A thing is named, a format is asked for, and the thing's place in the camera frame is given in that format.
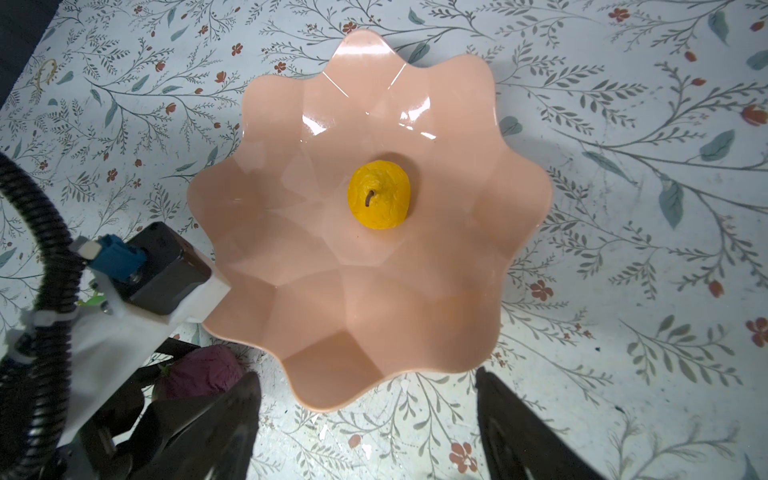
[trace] black corrugated tube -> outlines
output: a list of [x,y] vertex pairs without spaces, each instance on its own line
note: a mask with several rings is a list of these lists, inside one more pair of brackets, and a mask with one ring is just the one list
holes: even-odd
[[[74,311],[84,261],[69,251],[72,238],[56,207],[35,181],[3,154],[0,194],[19,212],[40,248],[43,277],[35,310]],[[17,350],[34,357],[31,364],[8,356],[0,361],[0,430],[11,430],[10,435],[3,435],[0,445],[0,480],[26,480],[56,449],[69,405],[71,330],[69,320],[36,327],[15,344]],[[19,405],[24,406],[23,418],[18,413],[11,415],[18,412]]]

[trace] bowl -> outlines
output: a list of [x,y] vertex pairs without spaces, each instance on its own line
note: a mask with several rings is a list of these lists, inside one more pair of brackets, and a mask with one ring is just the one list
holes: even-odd
[[[208,332],[275,356],[318,412],[401,372],[480,365],[505,274],[552,198],[546,172],[504,142],[495,97],[482,59],[416,68],[373,31],[344,38],[314,78],[253,80],[240,146],[187,192],[232,286]],[[391,230],[347,203],[376,159],[412,185]]]

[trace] scalloped bowl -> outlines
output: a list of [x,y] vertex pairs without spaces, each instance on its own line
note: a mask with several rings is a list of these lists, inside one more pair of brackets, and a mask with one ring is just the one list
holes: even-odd
[[[483,60],[405,63],[372,31],[310,80],[243,97],[243,138],[187,197],[232,285],[213,335],[265,349],[327,412],[401,372],[463,372],[491,354],[512,257],[545,218],[547,174],[511,151]],[[357,168],[409,175],[406,221],[370,230],[347,204]]]

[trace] flower-shaped bowl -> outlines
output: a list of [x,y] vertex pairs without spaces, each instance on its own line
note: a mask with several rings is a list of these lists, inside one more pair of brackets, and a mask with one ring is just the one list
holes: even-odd
[[[251,82],[242,125],[232,157],[187,194],[232,286],[211,334],[274,355],[316,411],[401,372],[488,358],[505,274],[552,189],[502,139],[482,59],[416,68],[356,31],[312,79]],[[376,159],[412,186],[391,230],[364,227],[347,203],[352,174]]]

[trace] table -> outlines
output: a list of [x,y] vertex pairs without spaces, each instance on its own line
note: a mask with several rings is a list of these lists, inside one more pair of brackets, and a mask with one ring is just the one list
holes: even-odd
[[[478,55],[505,139],[556,187],[486,368],[607,478],[765,478],[766,16],[765,0],[64,0],[0,148],[74,232],[162,220],[210,253],[185,191],[237,148],[251,79],[315,75],[357,28],[422,67]],[[2,216],[5,331],[40,268]],[[316,415],[275,360],[235,350],[264,390],[251,478],[488,477],[471,372]]]

